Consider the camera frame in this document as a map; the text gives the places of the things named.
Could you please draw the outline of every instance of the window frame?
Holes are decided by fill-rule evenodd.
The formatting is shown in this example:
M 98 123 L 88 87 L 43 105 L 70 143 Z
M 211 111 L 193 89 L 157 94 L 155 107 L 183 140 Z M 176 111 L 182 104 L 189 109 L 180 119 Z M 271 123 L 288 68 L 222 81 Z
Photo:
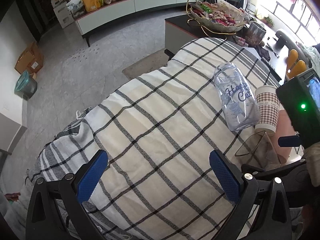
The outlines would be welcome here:
M 274 9 L 274 11 L 273 12 L 271 12 L 273 15 L 275 15 L 275 12 L 276 12 L 276 10 L 277 10 L 277 8 L 278 8 L 278 6 L 281 6 L 283 9 L 285 9 L 288 13 L 290 13 L 292 16 L 293 16 L 293 18 L 295 18 L 298 22 L 299 22 L 299 27 L 297 28 L 297 31 L 292 31 L 292 32 L 294 32 L 294 34 L 296 34 L 297 35 L 297 32 L 299 31 L 299 29 L 301 28 L 301 27 L 303 27 L 303 28 L 305 28 L 305 30 L 310 34 L 310 36 L 311 37 L 313 37 L 313 35 L 311 34 L 311 32 L 308 30 L 308 24 L 309 24 L 309 22 L 310 22 L 310 20 L 311 20 L 311 18 L 312 18 L 312 13 L 310 14 L 310 16 L 309 16 L 309 19 L 308 19 L 308 22 L 307 22 L 307 24 L 306 25 L 304 25 L 302 22 L 301 22 L 301 19 L 302 19 L 302 16 L 303 16 L 303 14 L 304 14 L 304 12 L 305 12 L 305 10 L 306 10 L 306 8 L 307 8 L 307 4 L 304 2 L 304 4 L 306 5 L 305 7 L 304 7 L 304 9 L 303 9 L 303 12 L 302 12 L 302 15 L 301 15 L 301 17 L 300 17 L 300 19 L 298 19 L 292 12 L 293 12 L 293 9 L 294 9 L 294 6 L 296 5 L 296 3 L 297 3 L 297 0 L 295 1 L 295 3 L 293 3 L 292 5 L 291 5 L 291 7 L 290 7 L 290 10 L 288 10 L 286 7 L 284 7 L 281 3 L 279 3 L 277 0 L 275 0 L 276 1 L 276 7 L 275 7 L 275 9 Z

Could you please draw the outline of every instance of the paper cup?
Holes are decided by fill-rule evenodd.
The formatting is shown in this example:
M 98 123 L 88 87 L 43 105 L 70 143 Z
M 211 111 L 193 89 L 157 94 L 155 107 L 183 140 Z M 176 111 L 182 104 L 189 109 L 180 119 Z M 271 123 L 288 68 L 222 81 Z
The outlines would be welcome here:
M 276 87 L 261 86 L 254 92 L 258 102 L 261 119 L 255 126 L 255 132 L 266 131 L 268 135 L 276 132 L 280 102 L 276 95 Z

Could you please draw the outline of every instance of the cardboard box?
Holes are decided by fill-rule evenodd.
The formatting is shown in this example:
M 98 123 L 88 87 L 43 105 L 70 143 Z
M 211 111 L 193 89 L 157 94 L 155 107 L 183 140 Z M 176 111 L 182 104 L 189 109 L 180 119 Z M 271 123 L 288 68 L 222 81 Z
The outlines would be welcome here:
M 20 74 L 25 70 L 30 74 L 37 73 L 43 67 L 43 60 L 43 54 L 33 42 L 21 53 L 14 68 Z

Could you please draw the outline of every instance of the white wall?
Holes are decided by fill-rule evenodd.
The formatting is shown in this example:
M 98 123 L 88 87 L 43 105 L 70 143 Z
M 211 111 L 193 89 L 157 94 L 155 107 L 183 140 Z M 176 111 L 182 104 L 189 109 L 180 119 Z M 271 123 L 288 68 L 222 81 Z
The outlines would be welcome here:
M 22 98 L 14 94 L 20 76 L 14 66 L 32 41 L 34 38 L 14 2 L 0 22 L 0 113 L 18 124 L 22 124 Z

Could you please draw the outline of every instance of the white and black checkered blanket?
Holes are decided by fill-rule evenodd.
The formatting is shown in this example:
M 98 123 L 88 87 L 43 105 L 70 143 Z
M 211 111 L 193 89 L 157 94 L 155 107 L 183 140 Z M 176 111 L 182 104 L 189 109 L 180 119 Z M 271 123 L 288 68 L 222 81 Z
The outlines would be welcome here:
M 131 80 L 59 133 L 28 171 L 22 195 L 31 193 L 39 177 L 76 173 L 103 149 L 108 167 L 83 206 L 107 239 L 211 239 L 233 203 L 210 168 L 209 154 L 219 149 L 231 159 L 253 134 L 252 127 L 231 132 L 226 125 L 212 81 L 224 62 L 233 62 L 253 91 L 279 85 L 244 48 L 214 38 L 194 40 L 166 67 Z M 27 200 L 21 203 L 28 206 Z

